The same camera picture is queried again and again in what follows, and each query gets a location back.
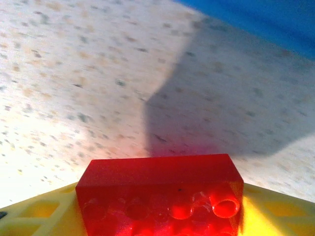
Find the red lego brick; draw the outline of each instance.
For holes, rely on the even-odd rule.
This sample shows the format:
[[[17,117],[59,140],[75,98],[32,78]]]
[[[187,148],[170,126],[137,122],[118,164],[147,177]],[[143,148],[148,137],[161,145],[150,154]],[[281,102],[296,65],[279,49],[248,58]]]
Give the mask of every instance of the red lego brick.
[[[218,154],[93,160],[76,193],[89,236],[236,236],[243,188]]]

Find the floor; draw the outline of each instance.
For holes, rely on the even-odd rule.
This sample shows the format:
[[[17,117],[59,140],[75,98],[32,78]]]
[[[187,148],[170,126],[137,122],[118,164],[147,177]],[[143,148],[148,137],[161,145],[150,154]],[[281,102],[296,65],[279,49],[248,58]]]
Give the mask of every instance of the floor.
[[[229,153],[315,202],[315,62],[171,0],[0,3],[0,207],[91,159]]]

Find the lego brick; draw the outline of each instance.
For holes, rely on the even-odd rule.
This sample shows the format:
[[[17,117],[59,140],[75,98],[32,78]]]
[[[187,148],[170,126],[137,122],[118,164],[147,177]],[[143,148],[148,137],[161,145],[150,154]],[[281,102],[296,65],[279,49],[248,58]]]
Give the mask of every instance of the lego brick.
[[[89,236],[236,236],[243,188],[218,154],[93,160],[76,193]]]
[[[0,235],[1,236],[87,236],[81,212],[74,191],[75,184],[28,199],[21,203],[0,209]],[[32,219],[23,221],[16,218],[20,212],[33,205],[36,201],[59,200],[59,194],[68,193],[72,206],[65,207],[61,214],[54,215],[54,220],[46,218],[38,223],[44,226],[38,230],[38,225]],[[271,207],[264,203],[272,202]],[[298,198],[244,184],[242,221],[238,236],[313,236],[315,235],[315,203],[310,203]]]
[[[1,209],[0,236],[86,236],[75,185]]]

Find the yellow plastic base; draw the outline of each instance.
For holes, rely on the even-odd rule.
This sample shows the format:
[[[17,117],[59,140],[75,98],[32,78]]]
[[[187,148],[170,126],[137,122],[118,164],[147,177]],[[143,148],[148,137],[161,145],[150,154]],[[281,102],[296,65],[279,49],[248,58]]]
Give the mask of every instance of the yellow plastic base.
[[[245,185],[240,236],[315,236],[315,203]]]
[[[86,236],[74,188],[76,183],[0,211],[0,236]]]
[[[0,236],[86,236],[76,183],[7,206]],[[245,184],[239,236],[315,236],[315,204]]]

